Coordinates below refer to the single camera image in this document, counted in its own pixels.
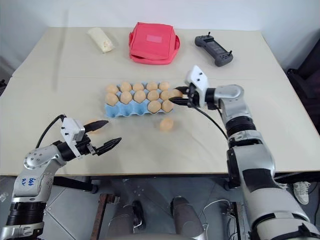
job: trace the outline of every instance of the egg carton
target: egg carton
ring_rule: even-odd
[[[148,96],[148,93],[150,91],[146,89],[147,83],[142,82],[142,85],[144,86],[143,91],[144,91],[145,95]],[[156,91],[159,93],[159,95],[162,92],[159,88]],[[146,98],[141,103],[138,103],[135,100],[133,100],[135,91],[131,90],[130,93],[132,95],[132,100],[128,104],[124,104],[120,101],[118,101],[114,106],[105,104],[104,105],[105,115],[109,118],[116,118],[119,116],[129,117],[131,115],[142,116],[144,114],[167,113],[167,112],[163,111],[162,108],[160,108],[160,110],[157,111],[156,113],[150,112],[148,110],[148,104],[150,103],[150,100],[148,100]],[[121,91],[118,91],[115,95],[117,95],[117,97],[120,99]],[[157,101],[161,104],[164,102],[161,98],[159,98]]]

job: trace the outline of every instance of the game controller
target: game controller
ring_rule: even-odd
[[[210,32],[207,35],[196,36],[194,44],[203,47],[213,58],[217,67],[222,67],[232,61],[234,56],[232,51],[226,51],[219,43],[217,43]]]

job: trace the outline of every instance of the pink insulated bag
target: pink insulated bag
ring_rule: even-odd
[[[170,25],[138,22],[129,34],[130,58],[136,63],[169,64],[179,47],[180,40]]]

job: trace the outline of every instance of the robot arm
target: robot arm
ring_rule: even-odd
[[[83,126],[78,120],[65,117],[61,127],[65,142],[56,141],[25,156],[24,168],[14,182],[10,214],[2,228],[0,240],[38,239],[43,233],[44,210],[58,169],[74,158],[104,154],[121,141],[119,137],[99,148],[91,145],[86,133],[107,123],[96,121]]]
[[[197,66],[187,75],[188,87],[177,87],[187,98],[173,97],[175,104],[221,109],[229,150],[227,165],[231,187],[241,186],[251,238],[285,240],[320,239],[317,228],[292,195],[274,180],[275,163],[261,133],[256,130],[238,85],[208,88],[206,75]]]

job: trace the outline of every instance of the white table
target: white table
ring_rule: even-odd
[[[61,113],[81,120],[106,119],[105,86],[128,81],[169,81],[182,86],[197,64],[212,87],[239,84],[254,123],[275,159],[278,172],[320,170],[320,138],[286,75],[258,31],[211,31],[234,59],[223,67],[194,45],[207,30],[176,29],[181,47],[169,65],[143,65],[129,59],[130,28],[102,28],[116,45],[102,54],[86,34],[87,27],[49,28],[15,71],[0,97],[0,175],[17,175],[51,120]],[[221,126],[215,111],[207,111]],[[174,130],[164,133],[159,122],[170,116]],[[227,143],[219,130],[194,109],[176,106],[168,115],[108,119],[95,146],[122,137],[102,156],[72,160],[59,175],[223,174]],[[62,140],[57,123],[42,146]]]

